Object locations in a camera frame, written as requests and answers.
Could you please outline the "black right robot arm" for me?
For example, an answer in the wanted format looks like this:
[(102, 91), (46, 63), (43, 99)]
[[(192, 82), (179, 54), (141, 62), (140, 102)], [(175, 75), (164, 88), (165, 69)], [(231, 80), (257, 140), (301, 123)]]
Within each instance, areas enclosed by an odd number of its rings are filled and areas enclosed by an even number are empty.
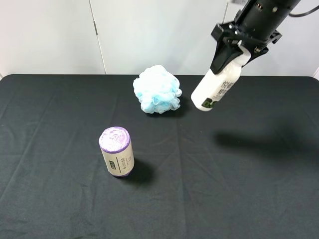
[(211, 36), (216, 40), (216, 50), (210, 69), (216, 75), (228, 63), (243, 54), (243, 46), (252, 60), (266, 54), (269, 43), (275, 44), (282, 35), (278, 26), (297, 6), (299, 0), (249, 0), (239, 10), (234, 20), (218, 23)]

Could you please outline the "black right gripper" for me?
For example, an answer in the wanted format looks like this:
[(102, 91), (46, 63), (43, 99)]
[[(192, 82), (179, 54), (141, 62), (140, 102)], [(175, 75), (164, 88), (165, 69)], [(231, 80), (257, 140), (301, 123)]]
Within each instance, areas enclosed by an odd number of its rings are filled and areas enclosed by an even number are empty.
[(268, 44), (276, 44), (282, 35), (275, 30), (269, 37), (262, 39), (260, 36), (240, 30), (233, 22), (216, 24), (211, 36), (216, 40), (216, 51), (210, 69), (214, 74), (219, 74), (232, 60), (242, 54), (250, 54), (246, 64), (268, 53)]

